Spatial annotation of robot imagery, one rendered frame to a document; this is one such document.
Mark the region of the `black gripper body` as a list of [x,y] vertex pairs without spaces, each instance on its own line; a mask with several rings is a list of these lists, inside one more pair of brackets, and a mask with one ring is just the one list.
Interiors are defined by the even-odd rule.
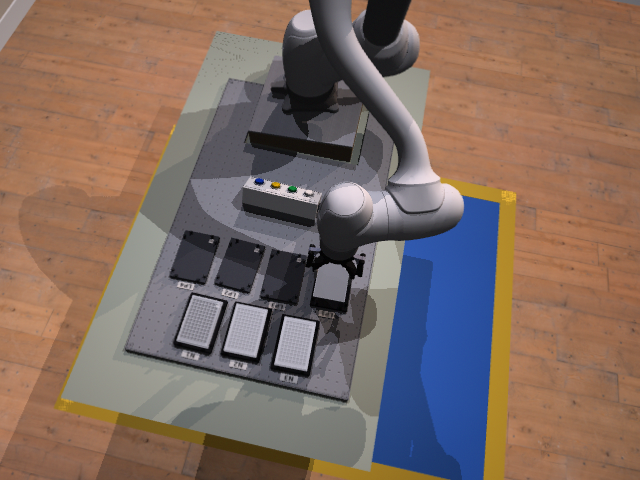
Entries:
[[353,261],[353,260],[355,259],[355,258],[354,258],[354,256],[352,256],[351,258],[346,259],[346,260],[341,260],[341,261],[333,260],[333,259],[330,259],[329,257],[327,257],[327,256],[322,252],[322,250],[321,250],[321,251],[319,251],[319,254],[320,254],[322,257],[324,257],[327,261],[329,261],[330,263],[333,263],[333,264],[344,264],[344,263],[346,263],[346,262],[350,262],[350,261]]

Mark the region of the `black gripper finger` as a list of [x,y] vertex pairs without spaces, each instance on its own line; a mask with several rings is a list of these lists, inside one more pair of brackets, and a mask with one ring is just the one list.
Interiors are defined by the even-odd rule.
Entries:
[[312,267],[312,269],[313,269],[312,271],[314,272],[314,279],[317,278],[318,268],[320,268],[324,264],[330,263],[329,261],[327,261],[321,255],[319,257],[316,257],[316,254],[318,254],[319,251],[321,251],[321,248],[315,247],[314,244],[310,244],[309,251],[308,251],[308,257],[307,257],[307,262],[306,262],[306,267],[307,268]]
[[362,277],[363,274],[363,265],[365,263],[366,254],[361,253],[360,255],[354,254],[354,260],[356,261],[357,268],[352,261],[341,264],[342,267],[345,267],[347,272],[349,273],[348,285],[351,284],[351,280],[355,279],[355,275],[358,277]]

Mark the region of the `grey button panel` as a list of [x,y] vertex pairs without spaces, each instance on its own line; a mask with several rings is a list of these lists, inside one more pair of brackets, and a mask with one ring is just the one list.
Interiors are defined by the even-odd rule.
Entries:
[[322,193],[250,176],[243,209],[315,226]]

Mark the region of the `white deck label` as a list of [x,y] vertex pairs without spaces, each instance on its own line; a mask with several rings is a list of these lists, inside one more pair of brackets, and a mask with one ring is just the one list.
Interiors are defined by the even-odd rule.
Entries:
[[237,298],[238,298],[239,293],[238,293],[238,292],[234,292],[234,291],[230,291],[230,290],[227,290],[227,289],[223,289],[223,291],[222,291],[222,294],[221,294],[221,295],[224,295],[224,296],[228,296],[228,297],[231,297],[231,298],[235,298],[235,299],[237,299]]
[[246,363],[246,362],[230,360],[229,367],[234,367],[234,368],[239,368],[239,369],[246,370],[247,369],[247,365],[248,365],[248,363]]
[[199,353],[195,353],[195,352],[191,352],[191,351],[187,351],[187,350],[183,350],[181,357],[185,357],[185,358],[189,358],[189,359],[193,359],[193,360],[198,360],[199,359],[200,354]]
[[280,380],[297,384],[298,376],[293,376],[293,375],[288,375],[288,374],[281,373]]
[[324,311],[324,310],[319,310],[319,314],[318,314],[318,316],[331,318],[331,319],[335,319],[335,315],[336,315],[335,312]]
[[268,308],[285,311],[286,304],[281,304],[281,303],[276,303],[276,302],[269,302],[269,307]]
[[194,286],[195,286],[195,284],[181,282],[181,281],[179,281],[179,283],[177,285],[178,288],[183,288],[183,289],[188,289],[188,290],[193,290]]

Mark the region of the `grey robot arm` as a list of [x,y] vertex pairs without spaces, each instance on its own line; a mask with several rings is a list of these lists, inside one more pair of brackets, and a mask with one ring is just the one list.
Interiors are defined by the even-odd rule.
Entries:
[[340,182],[324,195],[317,228],[320,248],[333,260],[349,259],[374,242],[445,233],[463,215],[462,196],[441,184],[419,127],[383,78],[406,71],[418,58],[419,35],[404,20],[411,1],[368,0],[352,22],[352,0],[309,0],[311,10],[296,14],[284,34],[286,78],[271,83],[272,92],[285,94],[282,111],[337,113],[337,82],[343,80],[398,152],[384,191]]

